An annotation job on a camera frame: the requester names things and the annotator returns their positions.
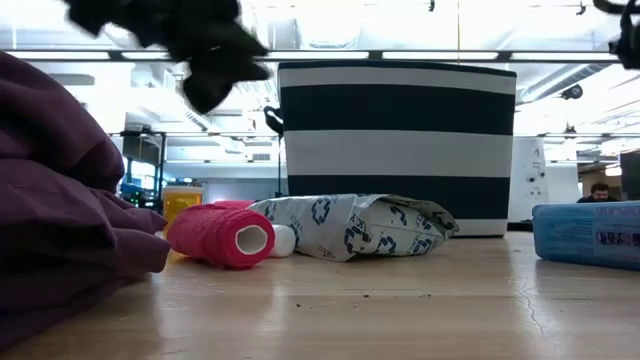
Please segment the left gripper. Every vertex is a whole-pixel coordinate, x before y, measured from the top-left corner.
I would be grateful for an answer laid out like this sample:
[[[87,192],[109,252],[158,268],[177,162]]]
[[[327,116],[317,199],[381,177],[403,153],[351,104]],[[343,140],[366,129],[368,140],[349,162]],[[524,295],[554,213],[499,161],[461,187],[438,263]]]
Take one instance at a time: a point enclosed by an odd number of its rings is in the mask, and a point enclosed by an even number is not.
[[[63,0],[69,20],[97,36],[108,24],[131,32],[138,44],[166,48],[173,60],[211,51],[250,57],[268,50],[236,23],[236,0]],[[270,72],[251,60],[189,62],[182,90],[191,107],[205,114],[221,104],[239,82],[261,81]]]

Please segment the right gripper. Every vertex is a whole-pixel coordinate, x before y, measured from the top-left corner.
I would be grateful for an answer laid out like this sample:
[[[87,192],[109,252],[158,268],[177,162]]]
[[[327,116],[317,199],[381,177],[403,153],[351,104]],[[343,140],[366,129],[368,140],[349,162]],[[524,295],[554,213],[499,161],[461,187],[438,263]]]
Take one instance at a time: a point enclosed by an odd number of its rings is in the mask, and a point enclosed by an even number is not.
[[[620,36],[608,44],[609,53],[616,55],[625,69],[640,69],[640,24],[634,24],[631,15],[620,19]]]

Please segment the orange pill bottle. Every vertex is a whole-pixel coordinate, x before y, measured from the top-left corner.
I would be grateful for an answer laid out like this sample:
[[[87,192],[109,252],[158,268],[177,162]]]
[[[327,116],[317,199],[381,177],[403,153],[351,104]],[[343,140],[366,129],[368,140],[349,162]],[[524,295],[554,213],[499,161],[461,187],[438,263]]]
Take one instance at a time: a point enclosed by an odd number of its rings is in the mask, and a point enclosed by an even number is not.
[[[162,192],[162,211],[167,224],[163,229],[163,236],[176,217],[185,209],[203,203],[204,189],[190,186],[167,186]]]

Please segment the pink cohesive bandage roll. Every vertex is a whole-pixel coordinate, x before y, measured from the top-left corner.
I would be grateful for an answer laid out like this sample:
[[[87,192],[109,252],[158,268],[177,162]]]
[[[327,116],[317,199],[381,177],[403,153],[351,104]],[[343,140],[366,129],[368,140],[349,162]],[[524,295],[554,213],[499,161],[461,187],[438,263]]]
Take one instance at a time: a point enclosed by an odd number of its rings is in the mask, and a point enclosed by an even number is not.
[[[167,230],[171,248],[187,257],[231,269],[249,269],[265,260],[275,231],[262,214],[215,204],[189,207]]]

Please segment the small white bottle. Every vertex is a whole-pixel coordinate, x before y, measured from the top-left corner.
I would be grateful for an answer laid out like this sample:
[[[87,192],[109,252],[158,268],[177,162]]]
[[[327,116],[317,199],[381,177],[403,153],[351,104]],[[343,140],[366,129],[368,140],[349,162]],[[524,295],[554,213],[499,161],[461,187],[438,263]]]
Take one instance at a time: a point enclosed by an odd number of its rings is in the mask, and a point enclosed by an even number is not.
[[[296,247],[295,232],[286,225],[273,225],[274,246],[269,254],[271,258],[285,258],[290,256]]]

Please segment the blue plastic box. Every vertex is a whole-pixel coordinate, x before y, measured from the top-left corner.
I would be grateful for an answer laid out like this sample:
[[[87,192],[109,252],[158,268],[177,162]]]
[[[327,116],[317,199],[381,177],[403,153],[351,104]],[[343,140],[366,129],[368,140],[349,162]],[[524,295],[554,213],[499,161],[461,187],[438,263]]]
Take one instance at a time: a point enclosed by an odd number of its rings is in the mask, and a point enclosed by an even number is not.
[[[640,271],[640,201],[537,205],[532,227],[543,260]]]

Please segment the silver pouch with blue print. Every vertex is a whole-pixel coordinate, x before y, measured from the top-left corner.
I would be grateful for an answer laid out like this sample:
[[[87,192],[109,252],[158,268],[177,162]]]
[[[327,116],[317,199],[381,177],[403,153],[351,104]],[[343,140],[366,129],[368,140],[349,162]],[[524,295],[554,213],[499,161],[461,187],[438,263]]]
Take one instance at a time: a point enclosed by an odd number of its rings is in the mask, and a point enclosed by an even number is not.
[[[459,231],[437,203],[387,194],[283,197],[249,208],[291,228],[296,251],[335,262],[358,255],[423,255]]]

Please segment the navy white striped fabric basket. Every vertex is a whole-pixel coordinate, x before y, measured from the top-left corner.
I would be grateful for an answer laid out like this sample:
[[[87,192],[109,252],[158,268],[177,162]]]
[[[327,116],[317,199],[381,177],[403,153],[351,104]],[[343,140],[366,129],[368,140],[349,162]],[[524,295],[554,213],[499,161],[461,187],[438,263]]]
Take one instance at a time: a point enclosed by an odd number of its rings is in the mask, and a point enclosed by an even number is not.
[[[506,233],[514,72],[320,60],[276,77],[291,195],[399,195],[444,207],[463,236]]]

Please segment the black metal rack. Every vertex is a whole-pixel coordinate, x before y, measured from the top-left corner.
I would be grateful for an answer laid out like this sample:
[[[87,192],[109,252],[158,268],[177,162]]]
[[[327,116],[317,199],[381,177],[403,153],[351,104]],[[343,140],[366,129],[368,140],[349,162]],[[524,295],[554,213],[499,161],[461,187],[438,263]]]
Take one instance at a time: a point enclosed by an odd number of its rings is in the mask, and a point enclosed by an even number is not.
[[[118,195],[138,208],[162,213],[167,136],[149,127],[117,133],[122,140],[125,175]]]

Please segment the dark monitor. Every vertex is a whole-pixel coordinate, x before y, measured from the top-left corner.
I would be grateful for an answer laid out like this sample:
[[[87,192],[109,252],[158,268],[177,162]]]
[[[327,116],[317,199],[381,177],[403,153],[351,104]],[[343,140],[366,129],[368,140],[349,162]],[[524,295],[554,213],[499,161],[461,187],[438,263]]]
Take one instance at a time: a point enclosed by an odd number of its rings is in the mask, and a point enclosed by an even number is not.
[[[622,197],[640,201],[640,152],[622,153],[620,167]]]

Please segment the person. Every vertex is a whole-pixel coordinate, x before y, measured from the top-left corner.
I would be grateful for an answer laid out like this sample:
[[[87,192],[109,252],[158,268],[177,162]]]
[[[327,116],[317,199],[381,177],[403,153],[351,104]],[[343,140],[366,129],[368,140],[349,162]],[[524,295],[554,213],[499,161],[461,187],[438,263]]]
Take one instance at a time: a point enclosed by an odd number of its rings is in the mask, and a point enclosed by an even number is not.
[[[604,182],[594,183],[590,194],[578,200],[578,203],[616,202],[617,199],[609,195],[609,185]]]

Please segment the long ceiling light beam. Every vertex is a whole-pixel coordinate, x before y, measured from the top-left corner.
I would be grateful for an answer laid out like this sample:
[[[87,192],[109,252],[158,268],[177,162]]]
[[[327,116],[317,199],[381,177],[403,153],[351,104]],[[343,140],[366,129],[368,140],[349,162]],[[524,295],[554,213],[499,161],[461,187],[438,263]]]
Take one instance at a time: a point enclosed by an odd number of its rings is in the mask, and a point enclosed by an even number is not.
[[[7,50],[9,55],[32,62],[168,62],[165,51],[124,50]],[[619,59],[607,52],[597,51],[310,51],[277,50],[261,57],[261,62],[316,61],[316,60],[408,60],[428,62],[464,63],[606,63],[615,64]]]

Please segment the white pillar with devices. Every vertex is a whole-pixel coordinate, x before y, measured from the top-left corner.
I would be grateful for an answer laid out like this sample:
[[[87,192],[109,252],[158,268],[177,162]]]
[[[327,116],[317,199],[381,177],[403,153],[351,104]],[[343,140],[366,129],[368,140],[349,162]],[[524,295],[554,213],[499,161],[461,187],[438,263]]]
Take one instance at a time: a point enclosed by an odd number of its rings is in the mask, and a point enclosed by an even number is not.
[[[515,137],[509,192],[508,221],[532,218],[532,209],[548,201],[546,161],[542,138]]]

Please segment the purple cloth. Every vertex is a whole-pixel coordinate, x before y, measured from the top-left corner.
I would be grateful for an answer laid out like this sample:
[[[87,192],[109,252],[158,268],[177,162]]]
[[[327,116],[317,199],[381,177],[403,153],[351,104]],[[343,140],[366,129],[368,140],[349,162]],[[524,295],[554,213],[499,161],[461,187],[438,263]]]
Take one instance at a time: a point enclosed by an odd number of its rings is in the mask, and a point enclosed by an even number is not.
[[[0,51],[0,351],[164,269],[165,220],[117,196],[123,174],[90,113]]]

